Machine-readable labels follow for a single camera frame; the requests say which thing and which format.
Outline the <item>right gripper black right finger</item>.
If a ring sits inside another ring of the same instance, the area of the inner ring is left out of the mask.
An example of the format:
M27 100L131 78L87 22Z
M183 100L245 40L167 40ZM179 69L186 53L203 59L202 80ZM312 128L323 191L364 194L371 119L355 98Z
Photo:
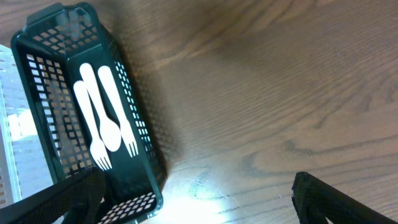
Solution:
M292 190L292 203L301 224L397 224L308 172L296 173Z

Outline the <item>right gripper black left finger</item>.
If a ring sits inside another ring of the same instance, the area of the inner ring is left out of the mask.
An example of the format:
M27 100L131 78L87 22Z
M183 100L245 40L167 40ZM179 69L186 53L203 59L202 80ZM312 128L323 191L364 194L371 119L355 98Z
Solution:
M94 223L105 195L101 169L85 169L30 197L1 209L1 223Z

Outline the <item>white plastic fork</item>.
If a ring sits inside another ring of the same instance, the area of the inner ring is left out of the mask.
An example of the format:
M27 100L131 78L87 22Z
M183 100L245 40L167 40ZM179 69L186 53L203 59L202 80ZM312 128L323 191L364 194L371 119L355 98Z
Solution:
M91 135L90 153L92 158L100 169L110 170L112 169L112 165L106 152L104 142L100 138L100 134L98 132L85 83L81 80L75 82L73 85L73 91Z
M114 81L112 71L107 65L103 65L98 69L98 76L119 120L121 137L124 141L125 147L131 157L137 156L137 142L130 122L124 112L121 97L119 95L116 82Z

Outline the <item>white plastic spoon group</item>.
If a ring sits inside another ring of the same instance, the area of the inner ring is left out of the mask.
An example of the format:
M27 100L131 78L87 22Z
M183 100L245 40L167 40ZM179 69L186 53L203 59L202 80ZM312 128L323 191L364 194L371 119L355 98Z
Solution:
M89 63L83 63L79 70L99 117L100 136L106 148L116 152L121 145L121 132L119 126L106 114L93 67Z

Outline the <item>black plastic basket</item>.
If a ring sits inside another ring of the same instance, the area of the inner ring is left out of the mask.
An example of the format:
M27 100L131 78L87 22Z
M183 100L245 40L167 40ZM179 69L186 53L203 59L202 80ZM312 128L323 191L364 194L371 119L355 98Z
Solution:
M141 223L165 169L119 45L85 2L30 15L11 40L53 185L6 207L9 223Z

